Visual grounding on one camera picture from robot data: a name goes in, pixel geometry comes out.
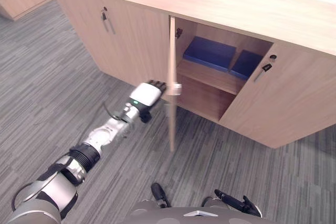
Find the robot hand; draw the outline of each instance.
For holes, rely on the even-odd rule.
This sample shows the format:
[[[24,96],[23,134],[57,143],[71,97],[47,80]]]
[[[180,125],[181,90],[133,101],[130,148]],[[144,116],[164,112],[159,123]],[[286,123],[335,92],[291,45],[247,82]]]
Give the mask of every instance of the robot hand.
[[[100,159],[102,147],[123,135],[137,116],[148,122],[150,109],[165,90],[164,82],[151,80],[140,84],[121,113],[93,130],[87,139],[72,147],[29,185],[26,197],[17,209],[12,202],[14,213],[8,224],[60,224],[76,203],[77,186]]]

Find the metal handle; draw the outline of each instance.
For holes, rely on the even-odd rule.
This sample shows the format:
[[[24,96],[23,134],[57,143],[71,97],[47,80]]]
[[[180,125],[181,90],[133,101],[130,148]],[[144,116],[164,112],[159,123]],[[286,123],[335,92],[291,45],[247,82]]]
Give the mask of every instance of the metal handle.
[[[105,30],[107,31],[107,32],[109,32],[109,30],[108,30],[108,28],[107,28],[107,25],[106,25],[106,23],[105,23],[105,20],[107,19],[106,18],[106,14],[105,14],[105,12],[101,12],[101,20],[103,21],[103,24],[104,24],[104,27],[105,27]]]
[[[109,18],[107,12],[108,12],[108,11],[107,11],[107,8],[104,6],[103,9],[101,10],[101,13],[102,13],[102,19],[103,19],[104,21],[107,20],[107,21],[109,22],[109,24],[110,24],[110,28],[111,28],[113,34],[116,34],[116,31],[115,31],[115,29],[114,29],[114,27],[113,27],[113,25],[112,25],[111,19]],[[104,22],[104,26],[105,26],[106,31],[108,32],[108,28],[107,28],[105,22]]]
[[[270,70],[270,68],[272,67],[271,64],[266,64],[262,67],[261,72],[257,75],[257,77],[254,79],[254,82],[257,82],[258,80],[260,80],[260,78],[268,71]]]

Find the floor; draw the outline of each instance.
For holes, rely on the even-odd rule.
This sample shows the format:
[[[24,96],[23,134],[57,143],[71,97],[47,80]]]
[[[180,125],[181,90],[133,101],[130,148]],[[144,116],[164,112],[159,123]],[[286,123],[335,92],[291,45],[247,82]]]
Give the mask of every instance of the floor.
[[[13,193],[77,142],[102,101],[119,110],[133,87],[98,70],[56,1],[16,22],[0,18],[0,82],[0,219],[8,220]],[[107,119],[101,111],[90,129]],[[173,206],[199,206],[218,188],[247,195],[278,223],[336,223],[335,125],[273,150],[179,108],[176,141],[170,153],[161,101],[150,123],[107,148],[63,223],[117,223],[152,198],[154,181]]]

